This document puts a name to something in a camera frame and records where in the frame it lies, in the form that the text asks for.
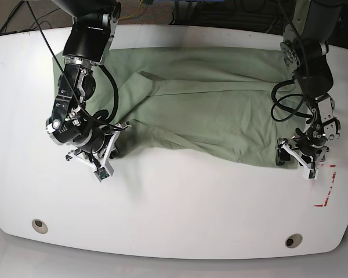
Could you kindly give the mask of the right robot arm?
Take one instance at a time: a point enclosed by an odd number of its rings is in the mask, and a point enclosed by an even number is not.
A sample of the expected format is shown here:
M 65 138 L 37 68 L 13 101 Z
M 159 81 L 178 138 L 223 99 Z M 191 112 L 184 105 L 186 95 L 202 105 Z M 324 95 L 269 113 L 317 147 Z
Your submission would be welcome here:
M 58 145 L 72 145 L 67 160 L 89 166 L 100 179 L 109 177 L 113 168 L 109 159 L 117 155 L 115 142 L 127 124 L 112 124 L 117 114 L 117 84 L 104 66 L 104 56 L 114 39 L 121 14 L 118 1 L 55 1 L 72 16 L 72 29 L 62 56 L 58 91 L 52 114 L 46 121 L 49 137 Z M 86 102 L 93 96 L 96 81 L 93 68 L 98 67 L 113 90 L 113 108 L 87 112 Z

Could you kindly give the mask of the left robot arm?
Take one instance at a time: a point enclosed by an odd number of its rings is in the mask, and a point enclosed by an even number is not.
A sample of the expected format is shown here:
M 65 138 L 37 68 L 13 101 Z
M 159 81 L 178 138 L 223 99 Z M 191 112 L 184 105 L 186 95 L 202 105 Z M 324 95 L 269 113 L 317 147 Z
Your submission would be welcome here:
M 329 95 L 334 80 L 327 54 L 328 39 L 344 4 L 345 1 L 296 1 L 294 15 L 290 16 L 283 1 L 278 1 L 287 21 L 280 46 L 292 79 L 273 87 L 273 107 L 289 112 L 287 119 L 305 118 L 308 128 L 306 131 L 296 129 L 291 139 L 278 139 L 277 166 L 283 166 L 294 156 L 313 173 L 328 152 L 327 141 L 340 137 L 340 121 L 334 116 L 335 102 Z M 278 89 L 292 84 L 301 89 L 301 100 L 296 108 L 286 107 L 276 98 Z

